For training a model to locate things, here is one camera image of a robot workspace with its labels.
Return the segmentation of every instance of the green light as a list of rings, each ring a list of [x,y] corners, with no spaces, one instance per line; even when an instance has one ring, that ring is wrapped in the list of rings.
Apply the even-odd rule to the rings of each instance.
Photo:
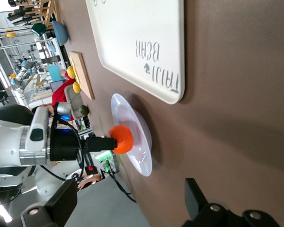
[[[98,156],[96,156],[95,159],[96,159],[96,160],[99,160],[99,159],[104,159],[104,158],[106,158],[106,157],[108,157],[108,158],[111,157],[111,154],[110,154],[110,151],[109,151],[109,150],[103,152],[102,154],[100,154],[100,155],[98,155]]]

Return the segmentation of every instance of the black bracket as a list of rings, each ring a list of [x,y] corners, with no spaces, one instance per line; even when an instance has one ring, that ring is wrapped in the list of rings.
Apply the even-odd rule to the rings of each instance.
[[[208,203],[194,178],[185,180],[185,203],[191,220],[182,227],[280,227],[263,211],[247,210],[240,217],[220,204]]]
[[[63,227],[77,205],[77,184],[67,180],[44,205],[33,204],[9,223],[0,216],[0,227]]]
[[[117,140],[109,137],[87,137],[86,151],[114,150],[117,147]]]

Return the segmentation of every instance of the laboratory room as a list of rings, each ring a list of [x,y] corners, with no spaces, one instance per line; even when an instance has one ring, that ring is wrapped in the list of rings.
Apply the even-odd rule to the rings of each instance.
[[[284,227],[284,1],[0,0],[0,227]]]

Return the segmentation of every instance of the teal bowl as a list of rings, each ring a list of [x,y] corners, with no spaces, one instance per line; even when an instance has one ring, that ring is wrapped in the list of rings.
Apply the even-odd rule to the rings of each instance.
[[[66,44],[68,40],[69,37],[68,31],[66,27],[58,21],[53,20],[52,24],[53,24],[53,30],[57,37],[58,44],[59,46],[63,46],[64,44]]]

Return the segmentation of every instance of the white tray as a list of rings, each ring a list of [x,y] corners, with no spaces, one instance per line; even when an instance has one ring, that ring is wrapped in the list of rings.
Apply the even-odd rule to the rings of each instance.
[[[185,89],[183,0],[86,0],[102,65],[168,104]]]

